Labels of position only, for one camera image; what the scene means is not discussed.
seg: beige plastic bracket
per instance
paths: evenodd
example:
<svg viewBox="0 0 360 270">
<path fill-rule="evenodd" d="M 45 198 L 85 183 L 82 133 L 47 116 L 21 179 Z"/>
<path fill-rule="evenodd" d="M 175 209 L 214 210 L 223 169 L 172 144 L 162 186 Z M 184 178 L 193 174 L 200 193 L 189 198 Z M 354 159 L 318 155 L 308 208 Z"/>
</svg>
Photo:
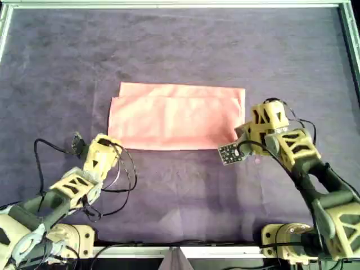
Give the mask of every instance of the beige plastic bracket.
<svg viewBox="0 0 360 270">
<path fill-rule="evenodd" d="M 64 240 L 66 245 L 76 250 L 82 259 L 93 256 L 95 231 L 90 226 L 60 223 L 54 226 L 46 237 L 53 242 Z M 66 248 L 61 252 L 61 256 L 63 258 L 77 258 L 76 254 Z"/>
</svg>

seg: circuit board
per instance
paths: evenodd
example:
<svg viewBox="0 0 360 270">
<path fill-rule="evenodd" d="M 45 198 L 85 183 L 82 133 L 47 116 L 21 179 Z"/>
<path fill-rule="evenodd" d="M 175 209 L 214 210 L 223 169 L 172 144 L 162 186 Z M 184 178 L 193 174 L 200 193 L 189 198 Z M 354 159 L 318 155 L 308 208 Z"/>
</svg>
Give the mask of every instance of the circuit board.
<svg viewBox="0 0 360 270">
<path fill-rule="evenodd" d="M 237 145 L 237 142 L 232 142 L 218 148 L 224 165 L 229 165 L 243 160 L 243 155 L 239 153 Z"/>
</svg>

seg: pink towel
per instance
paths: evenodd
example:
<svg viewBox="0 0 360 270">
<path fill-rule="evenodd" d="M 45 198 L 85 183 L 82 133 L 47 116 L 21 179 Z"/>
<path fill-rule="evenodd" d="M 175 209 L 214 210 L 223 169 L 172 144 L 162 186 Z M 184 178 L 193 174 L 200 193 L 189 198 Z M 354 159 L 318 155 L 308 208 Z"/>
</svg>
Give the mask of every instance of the pink towel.
<svg viewBox="0 0 360 270">
<path fill-rule="evenodd" d="M 241 88 L 122 83 L 108 134 L 129 149 L 216 149 L 236 140 L 244 102 Z"/>
</svg>

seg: aluminum frame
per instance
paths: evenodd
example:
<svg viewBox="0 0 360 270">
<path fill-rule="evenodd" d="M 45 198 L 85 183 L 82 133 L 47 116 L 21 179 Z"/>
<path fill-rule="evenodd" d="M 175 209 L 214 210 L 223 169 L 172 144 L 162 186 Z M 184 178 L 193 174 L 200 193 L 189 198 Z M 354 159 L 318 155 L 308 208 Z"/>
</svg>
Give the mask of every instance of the aluminum frame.
<svg viewBox="0 0 360 270">
<path fill-rule="evenodd" d="M 103 246 L 96 246 L 95 256 Z M 169 246 L 122 246 L 110 247 L 99 255 L 99 258 L 132 258 L 154 259 L 164 258 L 170 251 Z M 187 259 L 264 259 L 266 258 L 258 246 L 182 246 L 181 251 Z"/>
<path fill-rule="evenodd" d="M 316 8 L 337 7 L 344 27 L 354 83 L 360 97 L 360 37 L 350 0 L 3 0 L 0 13 L 0 64 L 15 9 L 48 8 Z M 94 254 L 103 247 L 95 247 Z M 170 247 L 112 247 L 100 258 L 163 258 Z M 257 246 L 181 247 L 186 258 L 265 258 Z"/>
</svg>

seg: folded cloth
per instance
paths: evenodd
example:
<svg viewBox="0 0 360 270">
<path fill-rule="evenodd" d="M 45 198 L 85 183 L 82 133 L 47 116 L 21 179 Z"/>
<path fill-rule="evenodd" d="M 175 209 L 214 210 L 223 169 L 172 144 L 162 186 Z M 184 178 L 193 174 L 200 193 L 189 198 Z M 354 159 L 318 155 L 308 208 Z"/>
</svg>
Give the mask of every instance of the folded cloth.
<svg viewBox="0 0 360 270">
<path fill-rule="evenodd" d="M 216 149 L 236 140 L 244 101 L 241 88 L 122 83 L 108 134 L 129 149 Z"/>
</svg>

